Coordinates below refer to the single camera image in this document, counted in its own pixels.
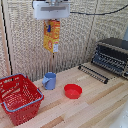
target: wooden surface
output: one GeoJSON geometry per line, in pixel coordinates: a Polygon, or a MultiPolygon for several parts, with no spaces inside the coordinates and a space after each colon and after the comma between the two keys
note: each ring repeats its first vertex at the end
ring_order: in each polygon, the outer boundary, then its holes
{"type": "MultiPolygon", "coordinates": [[[[54,90],[45,90],[42,80],[34,84],[45,98],[38,115],[16,128],[109,128],[128,100],[126,79],[116,76],[108,84],[103,84],[77,67],[58,73],[54,90]],[[72,100],[65,96],[64,86],[69,83],[82,87],[79,99],[72,100]]],[[[0,128],[12,127],[0,107],[0,128]]]]}

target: cable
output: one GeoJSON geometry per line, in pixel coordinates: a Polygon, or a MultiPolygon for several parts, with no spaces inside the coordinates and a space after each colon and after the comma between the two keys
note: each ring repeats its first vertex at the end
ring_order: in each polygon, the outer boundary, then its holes
{"type": "Polygon", "coordinates": [[[101,13],[101,14],[95,14],[95,13],[94,14],[89,14],[89,13],[81,13],[81,12],[70,12],[70,13],[86,14],[86,15],[106,15],[106,14],[112,14],[112,13],[119,12],[119,11],[125,9],[126,7],[128,7],[128,4],[126,6],[124,6],[124,7],[122,7],[121,9],[116,10],[116,11],[108,12],[108,13],[101,13]]]}

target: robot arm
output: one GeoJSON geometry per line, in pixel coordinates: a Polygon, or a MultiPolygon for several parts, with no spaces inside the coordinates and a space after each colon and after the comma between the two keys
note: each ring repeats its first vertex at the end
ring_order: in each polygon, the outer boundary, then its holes
{"type": "Polygon", "coordinates": [[[68,0],[33,1],[33,8],[37,20],[60,19],[70,15],[68,0]]]}
{"type": "Polygon", "coordinates": [[[109,128],[128,128],[128,101],[118,118],[109,128]]]}

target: toaster oven knob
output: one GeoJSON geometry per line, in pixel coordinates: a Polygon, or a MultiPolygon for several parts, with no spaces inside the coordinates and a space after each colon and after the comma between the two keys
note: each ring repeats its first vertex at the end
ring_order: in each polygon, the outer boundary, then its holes
{"type": "Polygon", "coordinates": [[[124,76],[128,76],[128,71],[124,73],[124,76]]]}

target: wicker wall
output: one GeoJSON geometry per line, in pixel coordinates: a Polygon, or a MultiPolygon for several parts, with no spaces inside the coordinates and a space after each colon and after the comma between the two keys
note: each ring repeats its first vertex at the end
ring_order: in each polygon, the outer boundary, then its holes
{"type": "Polygon", "coordinates": [[[9,54],[5,36],[2,8],[0,6],[0,78],[11,74],[9,54]]]}
{"type": "MultiPolygon", "coordinates": [[[[43,21],[33,18],[32,0],[3,0],[13,74],[23,73],[35,81],[49,70],[51,53],[43,48],[43,21]]],[[[71,0],[71,12],[103,13],[117,10],[127,0],[71,0]]],[[[123,38],[128,9],[112,15],[71,14],[61,19],[59,52],[54,56],[54,72],[87,62],[95,41],[123,38]]]]}
{"type": "MultiPolygon", "coordinates": [[[[72,0],[71,11],[94,13],[96,0],[72,0]]],[[[35,81],[49,71],[51,53],[43,48],[43,21],[33,18],[32,0],[4,0],[10,23],[13,73],[23,73],[35,81]]],[[[85,62],[85,51],[93,17],[71,14],[61,19],[59,52],[54,72],[85,62]]]]}

